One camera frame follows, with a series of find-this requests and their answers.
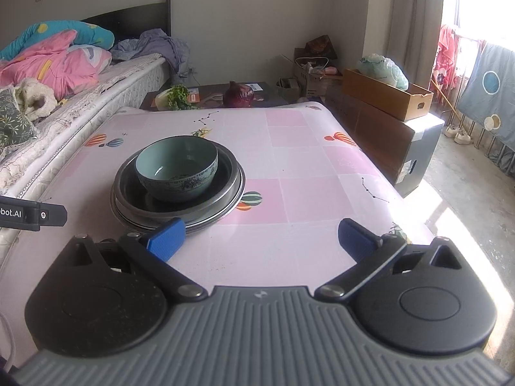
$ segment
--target onion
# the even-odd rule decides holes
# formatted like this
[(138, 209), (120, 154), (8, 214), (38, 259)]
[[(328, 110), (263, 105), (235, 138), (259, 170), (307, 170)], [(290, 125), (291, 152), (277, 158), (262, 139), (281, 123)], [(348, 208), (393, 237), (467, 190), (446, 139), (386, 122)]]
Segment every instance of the onion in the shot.
[(228, 90), (223, 95), (225, 107), (250, 107), (252, 100), (254, 100), (254, 90), (248, 85), (238, 84), (234, 81), (231, 81)]

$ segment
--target leafy green vegetable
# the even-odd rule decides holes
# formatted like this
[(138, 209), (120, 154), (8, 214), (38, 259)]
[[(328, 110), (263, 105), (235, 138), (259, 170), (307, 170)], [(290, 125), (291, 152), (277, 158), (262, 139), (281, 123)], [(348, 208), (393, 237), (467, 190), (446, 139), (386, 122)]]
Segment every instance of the leafy green vegetable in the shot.
[(170, 110), (188, 110), (196, 109), (195, 105), (188, 102), (188, 89), (182, 85), (177, 84), (167, 90), (166, 98), (168, 100), (168, 108)]

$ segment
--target gray ribbed panel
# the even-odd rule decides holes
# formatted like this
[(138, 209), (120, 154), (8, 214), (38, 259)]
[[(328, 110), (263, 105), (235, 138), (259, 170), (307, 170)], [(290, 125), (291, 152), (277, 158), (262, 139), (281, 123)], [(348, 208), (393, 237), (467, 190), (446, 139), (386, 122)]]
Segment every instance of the gray ribbed panel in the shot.
[(117, 356), (46, 351), (16, 373), (23, 386), (501, 385), (480, 351), (447, 359), (396, 353), (370, 339), (341, 305), (306, 288), (216, 288), (177, 306), (145, 343)]

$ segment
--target floral pillow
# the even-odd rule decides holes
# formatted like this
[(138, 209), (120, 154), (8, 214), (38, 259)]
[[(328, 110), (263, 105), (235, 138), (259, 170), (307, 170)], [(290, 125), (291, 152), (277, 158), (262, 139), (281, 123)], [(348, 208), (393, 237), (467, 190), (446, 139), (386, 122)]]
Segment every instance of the floral pillow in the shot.
[(0, 89), (0, 160), (37, 135), (32, 122), (18, 108), (14, 87)]

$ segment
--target dark table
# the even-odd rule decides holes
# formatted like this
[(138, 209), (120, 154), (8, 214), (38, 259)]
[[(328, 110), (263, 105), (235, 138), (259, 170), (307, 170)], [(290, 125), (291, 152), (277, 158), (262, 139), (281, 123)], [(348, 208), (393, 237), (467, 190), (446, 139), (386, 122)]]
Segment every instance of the dark table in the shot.
[[(278, 107), (288, 104), (286, 100), (279, 96), (277, 90), (264, 81), (246, 83), (254, 89), (254, 100), (251, 102), (252, 107)], [(200, 96), (200, 102), (196, 103), (199, 108), (218, 108), (223, 107), (223, 93), (227, 91), (229, 84), (213, 84), (188, 87), (188, 89), (197, 89)], [(158, 109), (154, 105), (154, 99), (160, 91), (148, 92), (141, 103), (140, 109), (157, 112)]]

